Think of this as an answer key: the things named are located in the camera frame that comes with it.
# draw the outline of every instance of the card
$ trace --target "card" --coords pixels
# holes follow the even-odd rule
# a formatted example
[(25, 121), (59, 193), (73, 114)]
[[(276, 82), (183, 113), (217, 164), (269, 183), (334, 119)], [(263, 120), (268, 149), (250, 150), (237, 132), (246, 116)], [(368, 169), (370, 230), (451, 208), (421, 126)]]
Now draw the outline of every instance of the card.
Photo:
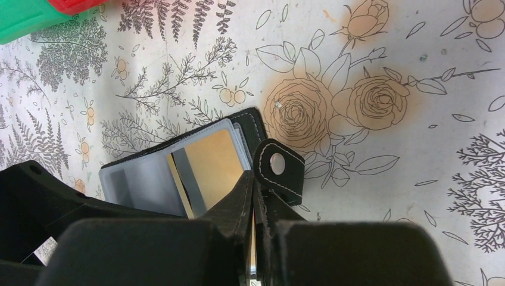
[(172, 174), (180, 177), (195, 217), (231, 192), (244, 171), (228, 129), (220, 129), (169, 155)]

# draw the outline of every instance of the tablecloth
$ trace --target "tablecloth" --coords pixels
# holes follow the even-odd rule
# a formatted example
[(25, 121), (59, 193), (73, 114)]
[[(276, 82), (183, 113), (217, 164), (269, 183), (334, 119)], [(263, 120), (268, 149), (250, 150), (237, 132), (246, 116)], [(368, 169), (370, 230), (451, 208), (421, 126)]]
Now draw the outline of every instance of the tablecloth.
[(306, 219), (416, 223), (455, 284), (505, 285), (504, 10), (110, 1), (0, 47), (0, 164), (103, 199), (104, 163), (257, 107), (306, 160)]

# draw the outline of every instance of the fern drawing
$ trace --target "fern drawing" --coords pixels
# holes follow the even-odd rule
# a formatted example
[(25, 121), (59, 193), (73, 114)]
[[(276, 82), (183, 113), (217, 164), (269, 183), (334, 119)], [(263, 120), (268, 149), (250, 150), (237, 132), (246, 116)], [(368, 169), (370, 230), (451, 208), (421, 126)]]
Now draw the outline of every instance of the fern drawing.
[(119, 113), (119, 119), (102, 122), (102, 144), (107, 153), (115, 158), (133, 154), (140, 150), (179, 136), (180, 124), (173, 124), (164, 116), (156, 120), (158, 127), (151, 129), (138, 114), (128, 111)]
[(200, 31), (204, 25), (205, 17), (207, 16), (207, 12), (210, 11), (210, 5), (213, 4), (213, 0), (202, 0), (197, 2), (195, 19), (193, 20), (193, 43), (195, 43), (195, 49), (198, 46), (198, 38), (200, 37)]
[(470, 147), (458, 150), (463, 165), (477, 169), (467, 177), (457, 173), (459, 189), (449, 189), (454, 198), (451, 212), (472, 218), (474, 245), (484, 252), (505, 249), (505, 129), (492, 139), (483, 134), (472, 138)]
[(157, 0), (154, 2), (154, 8), (158, 14), (158, 26), (160, 27), (161, 38), (166, 40), (165, 38), (165, 20), (167, 20), (167, 14), (169, 12), (170, 4), (163, 2), (163, 0)]
[(236, 4), (232, 1), (226, 1), (226, 4), (221, 4), (218, 3), (217, 6), (219, 9), (222, 10), (222, 12), (217, 12), (216, 16), (219, 17), (219, 22), (217, 22), (217, 25), (219, 28), (217, 29), (218, 31), (221, 32), (221, 35), (224, 35), (227, 32), (227, 29), (229, 28), (228, 22), (230, 22), (230, 16), (233, 14), (233, 12), (229, 9), (230, 7), (234, 7)]
[(80, 17), (76, 15), (70, 21), (34, 32), (30, 37), (30, 41), (42, 46), (37, 60), (40, 80), (54, 92), (64, 75), (80, 85), (89, 80), (90, 69), (101, 76), (107, 61), (104, 27), (98, 24), (96, 17), (84, 20)]
[(0, 129), (5, 129), (7, 127), (8, 127), (8, 125), (5, 122), (5, 117), (4, 117), (4, 106), (0, 103)]
[(170, 18), (172, 18), (172, 34), (173, 34), (173, 37), (174, 37), (174, 40), (176, 42), (179, 42), (179, 32), (180, 32), (180, 28), (182, 27), (181, 23), (182, 23), (182, 17), (181, 16), (184, 16), (186, 15), (186, 12), (184, 10), (187, 10), (189, 9), (189, 7), (183, 3), (186, 2), (186, 3), (191, 3), (192, 0), (176, 0), (174, 3), (172, 3), (172, 9), (170, 10), (170, 12), (173, 12), (172, 16)]
[(121, 14), (119, 28), (117, 28), (118, 32), (133, 28), (135, 33), (140, 34), (142, 28), (144, 28), (147, 35), (152, 39), (152, 24), (154, 22), (152, 11), (156, 10), (161, 37), (165, 40), (165, 21), (167, 20), (170, 3), (166, 0), (132, 0), (131, 2), (123, 2), (122, 7), (124, 13)]
[(154, 0), (132, 0), (131, 2), (123, 2), (122, 7), (124, 13), (121, 14), (119, 21), (118, 32), (130, 30), (133, 26), (135, 33), (140, 34), (144, 27), (147, 35), (152, 39), (152, 9)]
[(39, 162), (53, 175), (56, 173), (63, 178), (61, 170), (65, 166), (68, 170), (68, 157), (61, 140), (61, 129), (53, 129), (49, 112), (46, 109), (47, 128), (43, 130), (42, 123), (29, 111), (31, 125), (21, 121), (15, 115), (17, 126), (12, 126), (13, 135), (9, 135), (10, 150), (5, 154), (5, 164), (12, 166), (29, 160)]
[(21, 84), (27, 82), (30, 84), (28, 90), (26, 91), (26, 95), (29, 96), (31, 94), (41, 95), (43, 98), (47, 100), (49, 106), (51, 102), (49, 102), (49, 98), (46, 93), (42, 90), (40, 85), (37, 83), (37, 75), (33, 71), (33, 67), (30, 63), (25, 62), (24, 67), (21, 61), (14, 57), (14, 65), (11, 65), (6, 60), (0, 63), (0, 76), (3, 74), (7, 74), (7, 79), (9, 81), (15, 81), (18, 88), (21, 87)]

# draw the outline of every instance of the card holder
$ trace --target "card holder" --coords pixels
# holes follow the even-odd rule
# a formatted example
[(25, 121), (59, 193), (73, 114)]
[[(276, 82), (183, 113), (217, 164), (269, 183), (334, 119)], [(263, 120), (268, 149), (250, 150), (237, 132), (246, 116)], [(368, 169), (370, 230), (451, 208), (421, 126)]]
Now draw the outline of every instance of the card holder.
[[(258, 165), (255, 153), (265, 139), (258, 110), (248, 108), (232, 114), (103, 166), (99, 177), (105, 200), (136, 209), (200, 217), (232, 190), (243, 171)], [(271, 156), (271, 147), (263, 153)], [(266, 169), (260, 173), (268, 173), (269, 181), (277, 184), (265, 184), (268, 181), (264, 178), (259, 181), (290, 205), (300, 204), (304, 171), (301, 160), (301, 164), (299, 160), (295, 164), (288, 160), (291, 165), (283, 176), (272, 175), (270, 166), (264, 163), (261, 168)], [(288, 182), (289, 174), (297, 176), (294, 183)], [(292, 192), (282, 188), (286, 184)]]

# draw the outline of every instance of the orange flower illustration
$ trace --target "orange flower illustration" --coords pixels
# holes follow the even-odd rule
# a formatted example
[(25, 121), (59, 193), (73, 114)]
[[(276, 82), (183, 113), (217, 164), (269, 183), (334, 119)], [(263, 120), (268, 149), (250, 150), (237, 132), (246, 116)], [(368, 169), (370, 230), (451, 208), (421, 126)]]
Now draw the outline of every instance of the orange flower illustration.
[(75, 152), (82, 156), (82, 169), (88, 166), (89, 163), (89, 151), (91, 147), (85, 142), (86, 137), (82, 137), (77, 133), (77, 139), (79, 140), (79, 149), (75, 149)]
[(501, 0), (480, 0), (470, 12), (473, 20), (487, 23), (497, 19), (505, 11), (505, 4)]
[(80, 112), (82, 115), (86, 115), (88, 117), (86, 125), (89, 132), (91, 132), (91, 126), (95, 124), (95, 110), (92, 107), (93, 102), (94, 101), (92, 100), (88, 104), (88, 100), (84, 97), (84, 105), (86, 107), (86, 110)]
[(314, 150), (328, 135), (331, 98), (313, 76), (283, 80), (269, 95), (263, 113), (270, 136), (297, 151)]
[(124, 86), (124, 80), (128, 77), (128, 71), (126, 70), (127, 62), (120, 57), (114, 57), (114, 61), (116, 62), (116, 68), (113, 70), (111, 77), (119, 79)]
[(76, 180), (74, 184), (74, 189), (77, 190), (78, 192), (81, 192), (82, 194), (86, 193), (86, 186), (84, 185), (84, 182), (81, 179)]
[(383, 0), (365, 0), (354, 12), (349, 6), (346, 6), (351, 13), (351, 18), (347, 27), (332, 33), (331, 35), (347, 35), (348, 42), (345, 48), (353, 42), (353, 48), (356, 40), (364, 41), (363, 38), (381, 33), (389, 18), (388, 4)]
[(332, 119), (331, 130), (337, 135), (349, 135), (339, 129), (345, 120), (351, 126), (381, 130), (396, 125), (405, 116), (410, 91), (388, 76), (374, 76), (358, 81), (332, 100), (336, 113), (344, 118)]

